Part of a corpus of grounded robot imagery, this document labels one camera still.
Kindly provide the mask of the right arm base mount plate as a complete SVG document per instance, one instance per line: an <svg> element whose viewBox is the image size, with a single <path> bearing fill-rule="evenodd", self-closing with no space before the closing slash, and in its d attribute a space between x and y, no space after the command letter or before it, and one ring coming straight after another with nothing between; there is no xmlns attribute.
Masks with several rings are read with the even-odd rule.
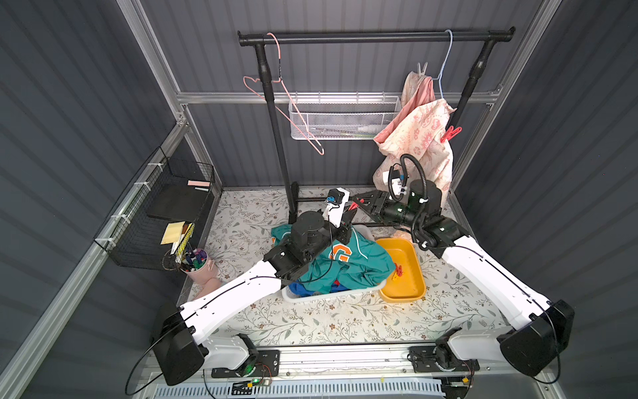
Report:
<svg viewBox="0 0 638 399"><path fill-rule="evenodd" d="M477 360L460 360L440 345L419 345L408 348L406 359L414 372L469 372L480 370Z"/></svg>

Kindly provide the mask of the pink floral garment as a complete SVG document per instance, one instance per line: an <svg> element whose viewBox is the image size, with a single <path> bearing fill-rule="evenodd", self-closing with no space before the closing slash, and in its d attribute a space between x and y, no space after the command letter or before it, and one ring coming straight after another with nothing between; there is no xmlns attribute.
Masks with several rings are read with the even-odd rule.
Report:
<svg viewBox="0 0 638 399"><path fill-rule="evenodd" d="M426 179L441 190L441 204L446 204L454 156L444 135L455 109L445 99L435 98L430 76L413 71L405 79L400 104L398 115L374 137L385 159L376 169L373 183L380 191L387 191L390 167L398 163L403 154L410 154L420 162Z"/></svg>

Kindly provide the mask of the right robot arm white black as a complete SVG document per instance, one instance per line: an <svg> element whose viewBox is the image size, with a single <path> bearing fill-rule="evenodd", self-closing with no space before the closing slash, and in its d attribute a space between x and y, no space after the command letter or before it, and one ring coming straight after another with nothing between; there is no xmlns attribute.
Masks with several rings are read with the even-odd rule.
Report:
<svg viewBox="0 0 638 399"><path fill-rule="evenodd" d="M486 360L507 362L521 374L537 377L552 362L559 362L568 347L574 309L563 300L549 300L505 269L467 229L443 216L441 199L433 182L417 180L405 201L379 190L358 194L352 201L377 224L409 233L420 249L460 271L507 320L504 329L453 328L437 338L433 356L441 370Z"/></svg>

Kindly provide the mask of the blue red white jacket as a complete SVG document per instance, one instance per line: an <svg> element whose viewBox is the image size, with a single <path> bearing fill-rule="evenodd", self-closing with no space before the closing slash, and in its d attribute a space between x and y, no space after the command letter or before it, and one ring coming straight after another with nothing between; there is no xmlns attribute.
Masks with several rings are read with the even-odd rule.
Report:
<svg viewBox="0 0 638 399"><path fill-rule="evenodd" d="M330 285L326 284L302 284L293 283L288 286L288 289L297 297L306 298L323 294L335 294L348 291L349 288L340 284L338 281L334 281Z"/></svg>

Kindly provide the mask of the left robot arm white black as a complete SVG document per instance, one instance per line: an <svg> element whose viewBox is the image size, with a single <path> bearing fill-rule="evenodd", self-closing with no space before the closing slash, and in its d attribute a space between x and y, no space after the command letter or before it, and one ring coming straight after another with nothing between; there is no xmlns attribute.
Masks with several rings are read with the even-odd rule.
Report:
<svg viewBox="0 0 638 399"><path fill-rule="evenodd" d="M251 372L259 352L245 334L214 337L214 331L240 311L302 277L309 265L335 241L352 237L355 209L339 225L317 211L298 216L289 234L237 279L201 298L159 308L151 330L151 350L164 381L175 386L203 368L226 370L238 377Z"/></svg>

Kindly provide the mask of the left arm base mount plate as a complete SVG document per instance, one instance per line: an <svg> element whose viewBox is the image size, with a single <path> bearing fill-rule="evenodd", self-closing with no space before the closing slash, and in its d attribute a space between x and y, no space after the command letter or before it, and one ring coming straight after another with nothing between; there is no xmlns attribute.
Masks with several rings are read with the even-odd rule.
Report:
<svg viewBox="0 0 638 399"><path fill-rule="evenodd" d="M213 368L209 376L212 378L277 377L280 364L281 352L279 350L259 349L250 354L249 358L237 369Z"/></svg>

